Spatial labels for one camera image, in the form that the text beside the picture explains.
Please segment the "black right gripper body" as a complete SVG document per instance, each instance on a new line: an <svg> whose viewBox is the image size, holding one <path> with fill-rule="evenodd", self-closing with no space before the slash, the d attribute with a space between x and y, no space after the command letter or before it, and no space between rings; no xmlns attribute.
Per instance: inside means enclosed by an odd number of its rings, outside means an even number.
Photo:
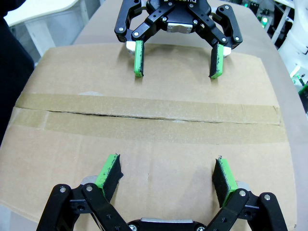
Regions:
<svg viewBox="0 0 308 231"><path fill-rule="evenodd" d="M206 0L147 0L146 11L152 14L159 7L173 3L172 11L163 16L159 26L168 33L193 33L198 26L198 19L189 10L192 5L194 9L200 10L207 16L211 13L211 7Z"/></svg>

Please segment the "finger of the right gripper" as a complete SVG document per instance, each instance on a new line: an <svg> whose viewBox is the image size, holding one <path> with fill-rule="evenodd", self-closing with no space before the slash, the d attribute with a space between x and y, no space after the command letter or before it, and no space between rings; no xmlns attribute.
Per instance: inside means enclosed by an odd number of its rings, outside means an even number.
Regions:
<svg viewBox="0 0 308 231"><path fill-rule="evenodd" d="M124 0L120 7L114 32L120 42L131 43L134 51L134 74L143 76L144 67L144 43L155 35L165 24L163 18L175 8L171 1L158 3L154 9L150 9L149 0ZM135 30L130 29L131 20L149 10L149 16Z"/></svg>
<svg viewBox="0 0 308 231"><path fill-rule="evenodd" d="M212 47L209 77L222 75L223 60L243 41L243 37L232 7L218 6L215 13L208 4L192 5L187 10L196 17L196 33Z"/></svg>

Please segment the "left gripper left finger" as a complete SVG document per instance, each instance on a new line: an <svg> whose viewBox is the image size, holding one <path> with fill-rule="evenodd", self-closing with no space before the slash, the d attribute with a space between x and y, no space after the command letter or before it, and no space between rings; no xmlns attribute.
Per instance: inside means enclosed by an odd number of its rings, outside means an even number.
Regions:
<svg viewBox="0 0 308 231"><path fill-rule="evenodd" d="M127 231L128 224L110 203L123 177L120 155L108 156L94 183L71 189L55 185L38 223L38 231L72 231L80 214L91 214L101 231Z"/></svg>

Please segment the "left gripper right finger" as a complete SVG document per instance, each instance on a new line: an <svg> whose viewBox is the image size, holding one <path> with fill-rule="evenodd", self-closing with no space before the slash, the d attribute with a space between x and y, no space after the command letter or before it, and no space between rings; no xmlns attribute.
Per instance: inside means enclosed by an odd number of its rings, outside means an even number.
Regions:
<svg viewBox="0 0 308 231"><path fill-rule="evenodd" d="M253 231L286 231L287 226L275 194L259 196L241 188L227 159L216 159L212 182L220 210L205 228L206 231L229 231L238 219L247 221Z"/></svg>

